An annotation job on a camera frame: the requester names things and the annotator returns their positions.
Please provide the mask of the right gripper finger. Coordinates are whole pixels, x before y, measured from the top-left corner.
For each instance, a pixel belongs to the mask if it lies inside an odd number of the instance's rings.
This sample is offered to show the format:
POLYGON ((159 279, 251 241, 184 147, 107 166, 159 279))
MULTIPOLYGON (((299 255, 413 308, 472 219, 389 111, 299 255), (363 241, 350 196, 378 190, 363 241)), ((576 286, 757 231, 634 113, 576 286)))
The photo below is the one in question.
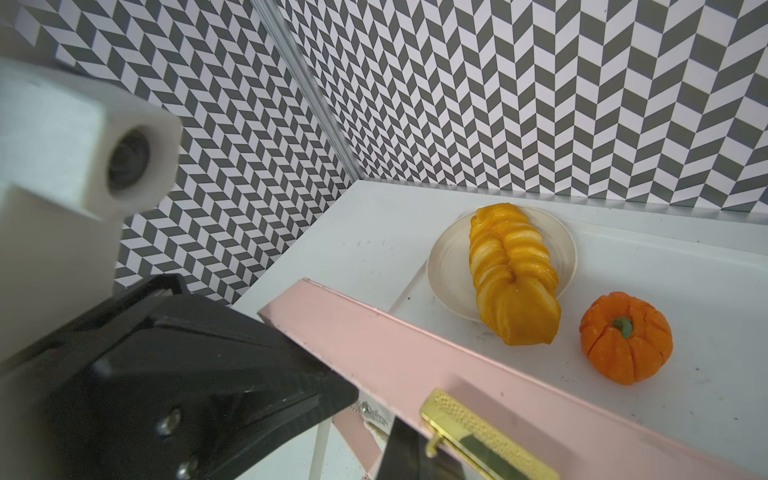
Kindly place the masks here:
POLYGON ((426 455, 427 439, 396 418, 380 463, 377 480, 464 480, 461 464, 445 452, 426 455))

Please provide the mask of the pink jewelry box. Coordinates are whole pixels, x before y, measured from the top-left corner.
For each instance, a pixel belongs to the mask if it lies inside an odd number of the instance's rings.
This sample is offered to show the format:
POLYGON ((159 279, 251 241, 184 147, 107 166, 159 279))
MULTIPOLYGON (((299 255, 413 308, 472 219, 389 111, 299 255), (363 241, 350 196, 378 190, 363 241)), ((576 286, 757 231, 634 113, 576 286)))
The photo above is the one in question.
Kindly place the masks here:
POLYGON ((487 479, 745 479, 684 446, 303 279, 261 317, 487 479))

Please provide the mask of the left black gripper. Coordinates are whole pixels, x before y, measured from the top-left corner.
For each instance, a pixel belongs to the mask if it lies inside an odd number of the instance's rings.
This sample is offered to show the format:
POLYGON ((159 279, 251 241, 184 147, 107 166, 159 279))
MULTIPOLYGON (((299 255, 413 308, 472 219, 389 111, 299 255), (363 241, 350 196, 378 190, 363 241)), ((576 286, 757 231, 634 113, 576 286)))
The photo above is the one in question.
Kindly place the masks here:
POLYGON ((274 326, 187 291, 151 277, 2 360, 2 478, 234 479, 358 399, 274 326))

